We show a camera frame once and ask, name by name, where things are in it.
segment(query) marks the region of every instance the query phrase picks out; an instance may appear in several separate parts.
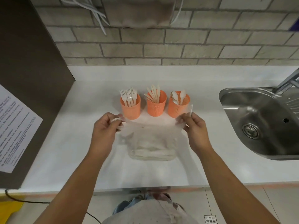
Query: sink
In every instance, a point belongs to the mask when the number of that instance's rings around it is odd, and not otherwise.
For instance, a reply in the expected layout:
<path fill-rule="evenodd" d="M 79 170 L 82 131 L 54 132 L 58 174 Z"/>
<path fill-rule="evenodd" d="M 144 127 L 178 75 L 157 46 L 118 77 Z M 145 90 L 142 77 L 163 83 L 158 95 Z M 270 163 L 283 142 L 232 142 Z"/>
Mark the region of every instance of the sink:
<path fill-rule="evenodd" d="M 268 159 L 299 159 L 299 90 L 228 88 L 219 100 L 241 142 Z"/>

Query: left hand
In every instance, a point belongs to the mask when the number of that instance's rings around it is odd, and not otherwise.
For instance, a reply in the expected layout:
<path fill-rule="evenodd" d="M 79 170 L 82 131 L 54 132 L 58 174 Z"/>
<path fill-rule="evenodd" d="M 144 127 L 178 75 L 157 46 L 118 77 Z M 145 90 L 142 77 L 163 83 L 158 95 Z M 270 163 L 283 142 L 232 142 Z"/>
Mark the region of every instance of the left hand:
<path fill-rule="evenodd" d="M 121 120 L 115 120 L 111 123 L 111 120 L 119 117 L 122 117 L 122 114 L 115 116 L 107 112 L 95 122 L 88 153 L 93 156 L 99 156 L 104 160 L 108 157 L 115 139 L 117 127 L 122 122 Z"/>

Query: white paper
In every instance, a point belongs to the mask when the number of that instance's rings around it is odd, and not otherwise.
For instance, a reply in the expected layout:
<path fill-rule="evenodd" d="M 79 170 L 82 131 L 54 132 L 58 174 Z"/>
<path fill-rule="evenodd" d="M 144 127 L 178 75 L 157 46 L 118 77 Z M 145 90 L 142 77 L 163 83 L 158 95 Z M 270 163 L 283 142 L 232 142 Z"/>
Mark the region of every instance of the white paper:
<path fill-rule="evenodd" d="M 0 85 L 0 171 L 11 173 L 42 122 Z"/>

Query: sink drain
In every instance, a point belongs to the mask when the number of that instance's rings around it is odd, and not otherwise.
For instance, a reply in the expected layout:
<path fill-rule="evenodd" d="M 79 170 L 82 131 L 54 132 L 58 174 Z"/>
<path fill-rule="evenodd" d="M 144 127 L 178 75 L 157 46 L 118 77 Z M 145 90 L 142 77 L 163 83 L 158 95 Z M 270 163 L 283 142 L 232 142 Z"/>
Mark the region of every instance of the sink drain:
<path fill-rule="evenodd" d="M 252 125 L 244 124 L 242 130 L 246 136 L 252 139 L 257 139 L 259 136 L 257 129 Z"/>

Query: orange perforated cup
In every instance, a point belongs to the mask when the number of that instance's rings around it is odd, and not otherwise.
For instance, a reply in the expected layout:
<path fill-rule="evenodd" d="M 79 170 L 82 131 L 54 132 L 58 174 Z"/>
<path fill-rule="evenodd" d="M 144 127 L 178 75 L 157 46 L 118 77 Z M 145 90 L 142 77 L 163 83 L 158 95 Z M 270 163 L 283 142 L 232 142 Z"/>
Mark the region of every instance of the orange perforated cup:
<path fill-rule="evenodd" d="M 162 115 L 165 108 L 166 100 L 167 100 L 167 95 L 163 90 L 161 90 L 159 104 L 153 103 L 147 99 L 147 112 L 154 117 Z"/>
<path fill-rule="evenodd" d="M 140 116 L 140 96 L 137 94 L 136 105 L 133 107 L 126 107 L 124 101 L 121 98 L 121 108 L 123 110 L 124 117 L 129 120 L 137 119 Z"/>
<path fill-rule="evenodd" d="M 181 102 L 181 98 L 179 96 L 181 94 L 181 91 L 176 91 L 176 93 L 178 94 L 178 101 Z M 189 102 L 190 102 L 190 97 L 188 94 L 185 96 L 182 105 L 175 104 L 172 101 L 172 98 L 170 96 L 169 105 L 168 105 L 168 114 L 173 118 L 178 117 L 179 115 L 186 112 L 186 108 L 187 108 Z"/>

